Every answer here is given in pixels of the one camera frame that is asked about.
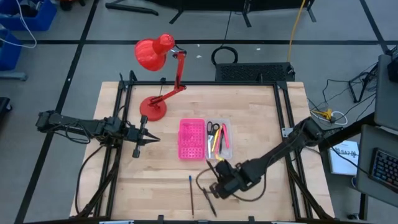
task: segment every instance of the wooden tabletop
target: wooden tabletop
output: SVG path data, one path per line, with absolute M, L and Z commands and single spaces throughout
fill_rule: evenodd
M 303 83 L 288 83 L 290 104 L 294 121 L 298 123 L 310 116 Z M 117 82 L 104 82 L 99 93 L 95 119 L 103 119 L 113 113 Z M 208 168 L 205 161 L 181 161 L 177 155 L 177 133 L 182 118 L 227 118 L 231 121 L 233 158 L 231 164 L 259 157 L 278 145 L 282 138 L 271 86 L 187 86 L 188 88 L 166 101 L 167 113 L 156 122 L 148 122 L 146 128 L 161 142 L 141 147 L 141 156 L 132 158 L 133 142 L 124 142 L 118 182 L 114 198 L 112 219 L 156 220 L 294 220 L 287 169 L 284 159 L 270 166 L 267 171 L 267 190 L 256 202 L 242 202 L 233 197 L 226 200 L 210 195 L 218 216 L 215 217 L 208 202 L 193 181 L 195 218 L 192 218 L 188 176 L 193 178 Z M 173 86 L 164 86 L 167 93 Z M 158 95 L 160 86 L 134 86 L 127 119 L 139 124 L 140 102 Z M 283 94 L 280 92 L 282 106 Z M 92 141 L 86 148 L 87 158 L 98 142 Z M 89 160 L 81 175 L 79 191 L 80 210 L 98 188 L 105 149 Z M 302 160 L 309 191 L 325 211 L 334 216 L 330 194 L 326 184 L 320 156 L 303 150 Z M 201 186 L 215 181 L 211 172 L 201 176 Z M 257 197 L 263 182 L 247 192 L 238 192 L 244 198 Z M 302 197 L 297 188 L 301 214 L 305 216 Z M 101 214 L 104 214 L 108 193 L 104 194 Z

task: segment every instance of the pink container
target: pink container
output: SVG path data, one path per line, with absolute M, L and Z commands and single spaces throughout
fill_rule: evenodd
M 203 119 L 181 119 L 178 131 L 178 158 L 186 160 L 204 159 L 206 129 Z

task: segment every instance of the paper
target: paper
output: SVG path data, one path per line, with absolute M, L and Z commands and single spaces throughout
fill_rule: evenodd
M 333 146 L 335 150 L 344 158 L 349 159 L 358 165 L 359 149 L 358 144 L 354 141 L 343 141 Z M 332 174 L 340 175 L 356 175 L 357 168 L 337 155 L 335 151 L 329 149 L 330 170 Z

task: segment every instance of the blue bin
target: blue bin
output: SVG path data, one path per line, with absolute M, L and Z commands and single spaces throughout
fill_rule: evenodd
M 19 11 L 16 0 L 0 0 L 0 14 L 13 14 Z M 50 0 L 44 0 L 36 17 L 24 17 L 26 25 L 30 30 L 45 31 L 57 13 L 57 8 Z M 9 30 L 26 30 L 19 17 L 0 17 L 0 24 Z
M 21 45 L 21 42 L 8 30 L 0 30 L 0 37 L 13 44 Z M 21 53 L 21 48 L 22 47 L 20 46 L 3 42 L 2 47 L 0 47 L 0 71 L 12 70 L 15 68 L 18 62 L 19 54 Z

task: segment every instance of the gray floor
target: gray floor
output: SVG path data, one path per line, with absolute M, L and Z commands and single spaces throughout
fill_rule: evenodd
M 170 25 L 176 13 L 155 4 L 134 1 L 160 12 L 159 17 L 133 12 L 112 11 L 99 1 L 88 40 L 138 40 L 169 32 L 176 39 L 223 39 L 228 12 L 184 12 Z M 395 12 L 396 0 L 366 0 L 382 36 L 398 40 Z M 39 40 L 79 40 L 92 2 L 86 7 L 74 5 L 71 12 L 58 11 L 47 32 L 34 32 Z M 317 23 L 303 12 L 297 26 L 297 40 L 377 40 L 358 0 L 317 0 L 313 5 Z M 242 16 L 232 13 L 228 39 L 288 40 L 296 9 L 252 12 L 252 28 L 246 28 Z M 26 32 L 14 32 L 20 39 L 29 39 Z M 213 49 L 219 45 L 181 45 L 188 51 L 183 80 L 214 80 L 215 68 L 210 62 Z M 233 45 L 239 52 L 239 62 L 284 62 L 287 45 Z M 35 130 L 39 111 L 53 110 L 60 96 L 77 45 L 45 45 L 23 49 L 16 70 L 26 72 L 26 82 L 0 80 L 0 96 L 10 97 L 14 110 L 0 128 L 0 222 L 12 223 L 30 175 L 39 155 L 44 134 Z M 308 97 L 314 103 L 323 101 L 326 79 L 349 80 L 377 61 L 382 53 L 378 45 L 294 45 L 292 65 L 296 80 L 304 82 Z M 232 56 L 220 52 L 218 62 L 230 62 Z M 134 59 L 133 45 L 85 45 L 68 92 L 63 114 L 92 118 L 101 82 L 116 81 L 119 72 L 127 77 L 134 70 L 140 80 L 173 80 L 175 60 L 168 60 L 161 72 L 144 70 Z M 326 91 L 329 98 L 341 91 L 345 83 L 331 83 Z M 353 109 L 349 123 L 367 107 L 370 100 Z M 348 91 L 330 102 L 330 108 L 345 112 L 353 106 Z M 371 106 L 364 115 L 373 111 Z M 44 169 L 30 204 L 26 221 L 67 218 L 75 191 L 84 146 L 55 136 Z M 344 218 L 358 212 L 359 193 L 352 189 L 349 177 L 331 175 L 324 160 L 333 208 L 336 217 Z M 369 220 L 376 223 L 396 223 L 398 209 L 371 199 Z

